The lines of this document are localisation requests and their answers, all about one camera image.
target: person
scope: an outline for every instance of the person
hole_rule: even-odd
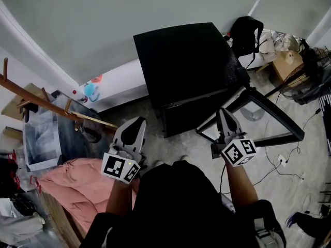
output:
[[[187,156],[144,174],[132,209],[131,185],[114,183],[105,213],[96,215],[80,248],[217,245],[286,247],[272,205],[259,200],[242,166],[226,161],[236,213]]]
[[[313,218],[308,214],[296,212],[286,221],[287,227],[297,224],[306,234],[316,239],[314,247],[331,247],[331,215]]]

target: power strip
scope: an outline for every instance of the power strip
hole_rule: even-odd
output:
[[[278,161],[283,167],[286,167],[287,162],[286,162],[286,159],[284,158],[283,155],[281,155],[281,154],[277,155],[277,161]]]

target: gray wall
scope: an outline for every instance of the gray wall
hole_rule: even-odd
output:
[[[260,0],[252,17],[279,32],[307,38],[331,6],[331,0]]]
[[[138,58],[133,35],[214,22],[226,32],[256,0],[3,0],[25,31],[74,80]]]

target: black table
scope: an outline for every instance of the black table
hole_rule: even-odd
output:
[[[197,128],[241,88],[237,57],[213,23],[133,37],[166,136]]]

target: pink fabric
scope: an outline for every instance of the pink fabric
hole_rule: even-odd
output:
[[[82,228],[88,232],[97,213],[105,212],[114,179],[100,173],[101,159],[79,158],[58,166],[38,179]],[[132,191],[132,206],[136,193]]]

